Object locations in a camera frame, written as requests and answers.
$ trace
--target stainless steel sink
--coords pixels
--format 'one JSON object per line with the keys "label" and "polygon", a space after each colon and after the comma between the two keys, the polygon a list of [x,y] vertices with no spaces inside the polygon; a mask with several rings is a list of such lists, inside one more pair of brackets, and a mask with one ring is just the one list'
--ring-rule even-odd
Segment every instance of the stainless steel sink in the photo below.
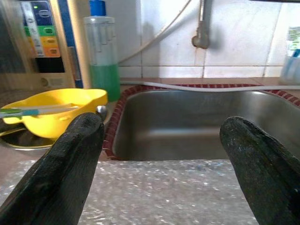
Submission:
{"label": "stainless steel sink", "polygon": [[125,160],[228,159],[219,128],[230,116],[253,121],[300,158],[300,109],[258,91],[135,94],[124,108],[113,151]]}

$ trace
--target bubble wrap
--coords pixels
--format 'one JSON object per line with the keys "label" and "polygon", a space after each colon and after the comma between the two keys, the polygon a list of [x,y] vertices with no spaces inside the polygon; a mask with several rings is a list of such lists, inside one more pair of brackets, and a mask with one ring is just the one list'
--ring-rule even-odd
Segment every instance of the bubble wrap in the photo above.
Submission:
{"label": "bubble wrap", "polygon": [[[0,187],[0,204],[34,161]],[[257,225],[229,160],[99,162],[79,225]]]}

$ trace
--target red sink edge trim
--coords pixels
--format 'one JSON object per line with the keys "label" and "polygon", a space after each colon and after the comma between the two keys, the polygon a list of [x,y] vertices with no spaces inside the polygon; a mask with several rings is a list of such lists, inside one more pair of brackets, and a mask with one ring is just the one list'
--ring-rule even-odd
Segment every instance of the red sink edge trim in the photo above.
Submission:
{"label": "red sink edge trim", "polygon": [[[237,87],[251,87],[257,86],[255,84],[178,84],[177,86],[184,87],[193,87],[193,88],[237,88]],[[110,160],[123,160],[118,158],[113,153],[113,142],[115,139],[115,135],[119,126],[119,122],[123,113],[124,106],[127,102],[128,97],[131,95],[137,94],[139,92],[148,91],[148,90],[167,90],[166,88],[158,88],[152,86],[143,86],[137,85],[127,90],[123,91],[120,99],[118,100],[116,107],[112,113],[112,117],[108,123],[107,130],[105,133],[105,138],[103,142],[102,150],[104,150],[107,154],[107,158]],[[300,106],[300,99],[283,91],[283,90],[268,90],[267,92],[271,92],[275,95],[280,96],[281,98],[286,99],[291,102],[295,106]]]}

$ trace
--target faucet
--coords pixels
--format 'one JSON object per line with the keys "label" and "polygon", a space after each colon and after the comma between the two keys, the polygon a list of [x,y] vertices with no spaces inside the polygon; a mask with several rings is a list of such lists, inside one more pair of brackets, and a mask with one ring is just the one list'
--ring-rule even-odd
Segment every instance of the faucet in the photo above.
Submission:
{"label": "faucet", "polygon": [[192,38],[192,44],[196,48],[207,49],[210,45],[210,40],[205,24],[204,9],[205,0],[200,0],[198,28],[196,30],[197,35]]}

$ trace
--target countertop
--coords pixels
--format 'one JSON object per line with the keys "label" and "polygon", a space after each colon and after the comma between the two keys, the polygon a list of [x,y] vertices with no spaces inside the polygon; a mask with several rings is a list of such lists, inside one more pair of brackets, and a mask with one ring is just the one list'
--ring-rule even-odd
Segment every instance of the countertop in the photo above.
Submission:
{"label": "countertop", "polygon": [[[157,83],[167,83],[167,84],[194,84],[194,83],[249,83],[256,85],[279,85],[278,78],[223,78],[223,79],[214,79],[214,78],[190,78],[190,79],[140,79],[148,82],[157,82]],[[121,89],[125,90],[130,86],[122,86]],[[300,98],[300,90],[287,90],[290,94]],[[116,103],[110,103],[110,108],[114,108]],[[23,151],[16,151],[12,149],[7,149],[0,146],[0,185],[3,183],[7,174],[18,166],[18,163],[26,160],[37,160],[43,154],[42,153],[30,153]]]}

